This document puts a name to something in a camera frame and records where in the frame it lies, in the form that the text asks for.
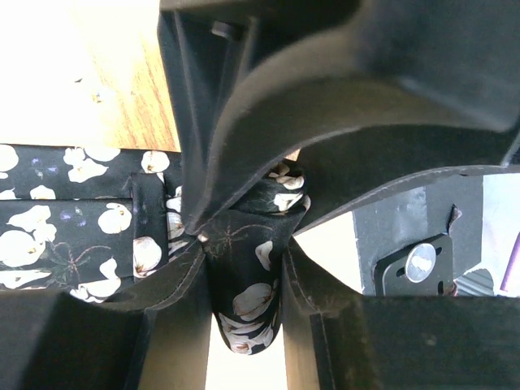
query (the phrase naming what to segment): black floral fabric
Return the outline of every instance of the black floral fabric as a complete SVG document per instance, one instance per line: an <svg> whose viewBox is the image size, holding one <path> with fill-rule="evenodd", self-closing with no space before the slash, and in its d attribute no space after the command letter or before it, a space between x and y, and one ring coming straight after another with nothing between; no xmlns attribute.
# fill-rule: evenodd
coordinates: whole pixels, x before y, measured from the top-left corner
<svg viewBox="0 0 520 390"><path fill-rule="evenodd" d="M0 145L0 289L103 302L198 242L227 346L264 350L280 327L281 257L310 206L303 172L284 160L193 237L181 169L157 150Z"/></svg>

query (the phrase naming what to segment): purple marker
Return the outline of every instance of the purple marker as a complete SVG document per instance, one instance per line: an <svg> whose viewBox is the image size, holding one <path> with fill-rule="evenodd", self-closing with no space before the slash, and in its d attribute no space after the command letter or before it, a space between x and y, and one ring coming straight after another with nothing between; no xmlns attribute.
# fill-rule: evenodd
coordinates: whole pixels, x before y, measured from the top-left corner
<svg viewBox="0 0 520 390"><path fill-rule="evenodd" d="M520 296L520 233L514 243L500 290L509 293L510 296Z"/></svg>

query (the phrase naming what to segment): metal bracket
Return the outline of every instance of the metal bracket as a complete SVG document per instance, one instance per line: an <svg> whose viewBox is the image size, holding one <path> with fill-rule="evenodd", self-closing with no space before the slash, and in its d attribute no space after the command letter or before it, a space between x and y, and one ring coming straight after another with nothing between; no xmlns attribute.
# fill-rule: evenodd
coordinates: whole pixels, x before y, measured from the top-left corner
<svg viewBox="0 0 520 390"><path fill-rule="evenodd" d="M374 284L378 296L447 295L454 286L451 238L441 234L380 260Z"/></svg>

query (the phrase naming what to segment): black bracket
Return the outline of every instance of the black bracket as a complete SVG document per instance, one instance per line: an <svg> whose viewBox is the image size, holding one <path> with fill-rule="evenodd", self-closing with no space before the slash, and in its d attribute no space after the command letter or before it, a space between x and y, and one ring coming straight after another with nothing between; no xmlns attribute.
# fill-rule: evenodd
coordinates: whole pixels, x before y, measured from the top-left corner
<svg viewBox="0 0 520 390"><path fill-rule="evenodd" d="M420 244L435 248L435 264L423 281L411 281L405 272L410 252ZM435 296L448 295L453 289L453 244L448 235L441 234L410 245L380 260L374 269L377 296Z"/></svg>

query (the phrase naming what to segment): floral pattern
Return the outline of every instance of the floral pattern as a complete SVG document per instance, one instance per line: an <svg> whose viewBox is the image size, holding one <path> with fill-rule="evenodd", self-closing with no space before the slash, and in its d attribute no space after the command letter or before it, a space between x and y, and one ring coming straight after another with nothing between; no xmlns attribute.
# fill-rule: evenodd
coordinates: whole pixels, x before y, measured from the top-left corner
<svg viewBox="0 0 520 390"><path fill-rule="evenodd" d="M0 145L0 289L101 303L198 245L224 342L261 352L280 328L282 254L310 207L303 172L277 164L197 236L180 178L177 153Z"/></svg>

